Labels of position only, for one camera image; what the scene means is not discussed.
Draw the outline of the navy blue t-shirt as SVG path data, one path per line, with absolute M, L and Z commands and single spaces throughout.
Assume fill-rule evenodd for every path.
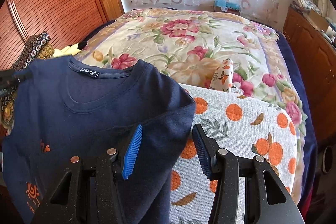
M 172 168 L 189 137 L 195 102 L 172 78 L 139 60 L 126 69 L 90 67 L 72 56 L 35 60 L 18 86 L 14 127 L 2 143 L 3 178 L 30 223 L 71 157 L 97 157 L 135 125 L 142 142 L 120 184 L 127 223 L 168 223 Z

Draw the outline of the yellow sunflower folded cloth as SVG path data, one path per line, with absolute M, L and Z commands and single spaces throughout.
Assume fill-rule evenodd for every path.
M 49 44 L 37 46 L 38 51 L 31 59 L 50 59 L 54 54 L 54 48 Z M 13 65 L 14 69 L 19 70 L 24 67 L 24 57 L 28 59 L 28 50 L 19 57 L 19 60 Z M 14 102 L 17 97 L 17 87 L 10 88 L 6 95 L 1 97 L 1 125 L 7 130 L 12 130 L 14 124 Z

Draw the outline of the black circle pattern folded cloth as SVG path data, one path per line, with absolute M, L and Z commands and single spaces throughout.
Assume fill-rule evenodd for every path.
M 45 31 L 41 34 L 30 36 L 11 69 L 21 71 L 26 69 L 35 59 L 50 59 L 55 52 L 50 40 L 51 37 Z

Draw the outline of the orange print white towel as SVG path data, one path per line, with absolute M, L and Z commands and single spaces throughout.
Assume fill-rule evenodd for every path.
M 297 159 L 295 126 L 280 107 L 244 96 L 184 84 L 196 103 L 194 124 L 219 147 L 236 156 L 263 156 L 288 192 L 294 184 Z M 170 223 L 207 223 L 216 181 L 203 174 L 192 140 L 175 163 L 171 179 Z

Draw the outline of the yellow plush toy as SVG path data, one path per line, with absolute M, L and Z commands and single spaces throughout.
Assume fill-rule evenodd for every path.
M 75 56 L 81 50 L 83 50 L 87 46 L 87 42 L 79 42 L 71 46 L 66 46 L 62 50 L 54 49 L 54 54 L 52 55 L 53 58 L 60 57 L 60 56 Z

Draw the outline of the small folded orange print cloth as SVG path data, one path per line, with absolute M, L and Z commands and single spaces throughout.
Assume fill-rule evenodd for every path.
M 231 59 L 225 59 L 215 71 L 210 89 L 230 93 L 233 86 L 233 68 L 234 62 Z

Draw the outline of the navy blue bed sheet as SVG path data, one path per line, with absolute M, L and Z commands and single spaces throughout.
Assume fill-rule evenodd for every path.
M 299 160 L 291 194 L 296 203 L 302 203 L 307 199 L 309 193 L 313 189 L 315 169 L 317 166 L 318 145 L 311 119 L 305 86 L 294 58 L 294 54 L 285 36 L 281 32 L 278 32 L 277 34 L 279 35 L 277 45 L 286 63 L 290 80 L 298 96 L 297 106 L 300 109 L 302 116 L 301 123 L 297 125 Z

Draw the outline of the floral bedspread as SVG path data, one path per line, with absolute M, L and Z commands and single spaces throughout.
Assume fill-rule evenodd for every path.
M 100 68 L 125 69 L 143 60 L 180 83 L 210 89 L 225 59 L 234 62 L 230 93 L 286 111 L 295 126 L 298 96 L 277 45 L 278 32 L 237 15 L 170 9 L 134 10 L 87 40 L 76 59 Z

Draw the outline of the wooden side cabinet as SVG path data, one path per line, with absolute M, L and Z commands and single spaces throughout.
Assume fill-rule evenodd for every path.
M 335 49 L 292 7 L 283 34 L 301 73 L 318 145 L 327 145 L 335 141 Z

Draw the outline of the blue toy on bed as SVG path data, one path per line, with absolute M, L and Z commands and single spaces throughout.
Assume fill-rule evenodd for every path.
M 214 0 L 214 11 L 239 13 L 240 5 L 226 0 Z

